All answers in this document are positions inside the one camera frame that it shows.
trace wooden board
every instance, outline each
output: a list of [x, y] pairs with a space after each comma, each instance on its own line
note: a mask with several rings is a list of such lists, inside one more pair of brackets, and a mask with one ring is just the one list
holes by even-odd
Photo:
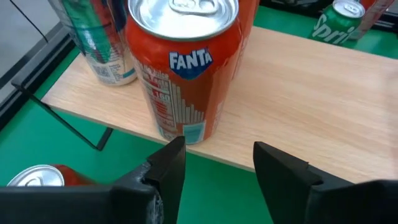
[[[43, 101], [165, 143], [139, 83], [101, 85], [81, 55]], [[352, 182], [398, 179], [398, 62], [254, 27], [216, 134], [188, 150], [253, 170], [254, 141]]]

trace pull tab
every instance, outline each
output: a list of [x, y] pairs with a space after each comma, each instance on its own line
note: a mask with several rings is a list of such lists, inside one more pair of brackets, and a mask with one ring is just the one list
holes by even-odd
[[176, 12], [211, 15], [218, 10], [218, 0], [169, 0], [169, 6]]
[[31, 180], [29, 180], [28, 182], [26, 182], [25, 187], [29, 187], [29, 186], [43, 186], [44, 182], [43, 179], [40, 177], [35, 177]]
[[345, 5], [344, 5], [344, 8], [345, 8], [348, 12], [351, 12], [352, 14], [358, 14], [358, 13], [359, 13], [359, 9], [356, 8], [356, 7], [353, 7], [353, 6], [350, 5], [350, 4], [345, 4]]

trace fanta can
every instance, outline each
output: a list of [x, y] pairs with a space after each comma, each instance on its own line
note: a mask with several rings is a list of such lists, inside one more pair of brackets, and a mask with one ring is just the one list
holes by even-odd
[[129, 0], [127, 42], [164, 138], [187, 144], [217, 127], [238, 60], [238, 0]]
[[236, 77], [241, 66], [244, 49], [246, 48], [246, 44], [248, 43], [251, 27], [253, 26], [254, 18], [256, 16], [259, 4], [260, 0], [239, 0], [238, 18], [241, 23], [243, 39], [238, 63], [236, 64], [236, 70], [234, 72], [233, 78]]

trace soda can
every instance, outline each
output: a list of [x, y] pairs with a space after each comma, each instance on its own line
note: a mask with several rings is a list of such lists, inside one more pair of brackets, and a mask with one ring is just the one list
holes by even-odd
[[239, 57], [238, 0], [129, 0], [127, 41], [164, 138], [210, 137]]
[[36, 165], [17, 174], [7, 186], [42, 187], [95, 184], [92, 180], [65, 165]]
[[379, 20], [394, 0], [361, 0], [360, 2], [366, 12], [359, 27], [350, 35], [350, 40], [360, 39]]
[[98, 80], [124, 85], [136, 78], [127, 47], [126, 0], [49, 0]]
[[254, 18], [259, 7], [260, 0], [239, 0], [238, 18], [242, 29], [242, 46], [239, 54], [238, 62], [232, 79], [236, 77], [239, 72], [241, 61], [243, 58], [244, 49], [248, 43], [251, 27], [253, 26]]
[[315, 24], [310, 39], [341, 45], [361, 23], [365, 13], [361, 3], [352, 0], [335, 0]]

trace can lid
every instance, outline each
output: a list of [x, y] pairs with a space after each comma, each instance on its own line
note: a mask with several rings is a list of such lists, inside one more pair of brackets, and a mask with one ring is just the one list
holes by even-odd
[[129, 0], [132, 18], [163, 39], [202, 40], [228, 29], [238, 15], [238, 0]]
[[353, 0], [333, 1], [333, 8], [336, 12], [349, 18], [361, 18], [365, 14], [365, 8], [361, 3]]
[[49, 165], [37, 165], [20, 172], [7, 186], [64, 186], [64, 180], [57, 168]]

